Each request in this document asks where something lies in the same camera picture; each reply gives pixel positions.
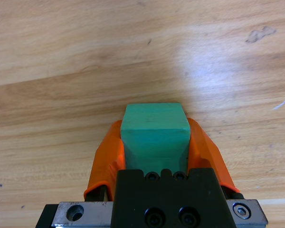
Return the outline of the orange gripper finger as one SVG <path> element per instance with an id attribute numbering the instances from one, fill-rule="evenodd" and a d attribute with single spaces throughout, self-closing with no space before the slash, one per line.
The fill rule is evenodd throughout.
<path id="1" fill-rule="evenodd" d="M 109 201 L 114 200 L 117 173 L 126 169 L 121 124 L 121 120 L 112 124 L 95 152 L 88 186 L 84 192 L 85 200 L 91 196 L 97 197 L 102 186 L 106 187 Z"/>
<path id="2" fill-rule="evenodd" d="M 225 198 L 242 199 L 243 195 L 235 187 L 218 147 L 195 120 L 187 120 L 190 125 L 187 170 L 212 168 Z"/>

